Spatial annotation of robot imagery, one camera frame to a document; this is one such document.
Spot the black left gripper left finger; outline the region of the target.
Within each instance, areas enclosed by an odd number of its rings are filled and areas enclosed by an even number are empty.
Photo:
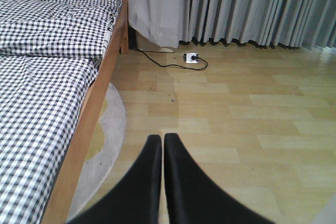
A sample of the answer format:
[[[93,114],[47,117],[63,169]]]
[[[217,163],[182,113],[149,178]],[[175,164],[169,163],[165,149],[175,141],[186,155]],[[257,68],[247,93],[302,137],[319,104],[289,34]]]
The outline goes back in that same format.
[[[158,223],[162,142],[149,135],[122,179],[89,210],[70,223]]]

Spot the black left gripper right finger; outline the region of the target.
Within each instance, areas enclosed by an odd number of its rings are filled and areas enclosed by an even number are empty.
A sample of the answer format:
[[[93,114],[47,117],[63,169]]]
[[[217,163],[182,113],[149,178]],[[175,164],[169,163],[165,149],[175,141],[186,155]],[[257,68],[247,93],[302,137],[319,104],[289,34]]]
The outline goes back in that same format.
[[[164,137],[164,181],[170,223],[271,223],[213,182],[176,133]]]

